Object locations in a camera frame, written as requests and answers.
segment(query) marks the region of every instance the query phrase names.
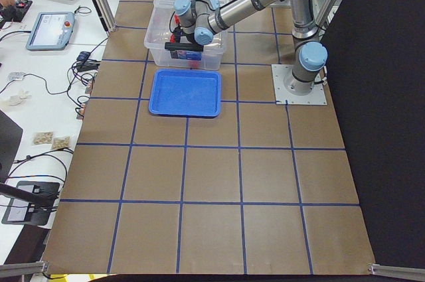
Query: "power adapter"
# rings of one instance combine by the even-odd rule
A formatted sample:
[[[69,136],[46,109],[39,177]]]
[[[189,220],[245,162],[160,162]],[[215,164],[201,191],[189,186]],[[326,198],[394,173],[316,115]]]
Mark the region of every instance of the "power adapter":
[[[90,57],[90,52],[87,51],[81,51],[80,54],[77,56],[77,61],[87,61]]]

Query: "small packet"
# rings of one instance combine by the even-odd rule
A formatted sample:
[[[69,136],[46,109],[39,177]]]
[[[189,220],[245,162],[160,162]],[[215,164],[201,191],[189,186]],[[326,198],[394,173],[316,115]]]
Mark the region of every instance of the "small packet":
[[[22,81],[25,77],[24,72],[10,72],[9,75],[7,76],[7,79],[9,81]]]
[[[52,150],[70,147],[71,137],[55,137],[52,139]]]
[[[44,131],[35,133],[33,137],[33,145],[51,144],[54,133],[52,131]]]

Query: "blue tray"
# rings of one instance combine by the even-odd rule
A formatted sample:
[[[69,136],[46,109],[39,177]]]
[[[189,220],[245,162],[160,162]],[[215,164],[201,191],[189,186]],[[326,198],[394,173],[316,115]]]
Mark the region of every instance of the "blue tray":
[[[153,78],[149,111],[157,115],[215,117],[221,110],[221,75],[160,69]]]

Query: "electronic device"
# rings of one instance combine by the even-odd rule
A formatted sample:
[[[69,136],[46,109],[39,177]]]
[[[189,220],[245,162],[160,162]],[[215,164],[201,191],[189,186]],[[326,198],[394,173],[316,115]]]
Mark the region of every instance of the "electronic device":
[[[72,12],[39,13],[26,45],[27,50],[63,50],[70,40],[74,21]]]
[[[21,22],[32,4],[33,2],[31,0],[18,0],[15,5],[7,7],[0,6],[0,15],[5,22]]]

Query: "screen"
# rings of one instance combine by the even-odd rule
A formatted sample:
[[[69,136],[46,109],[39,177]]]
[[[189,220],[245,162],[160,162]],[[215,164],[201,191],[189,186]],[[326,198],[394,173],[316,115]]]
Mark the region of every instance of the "screen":
[[[57,45],[63,33],[66,14],[42,15],[31,45]]]
[[[23,130],[0,111],[0,182],[5,182],[21,143]]]

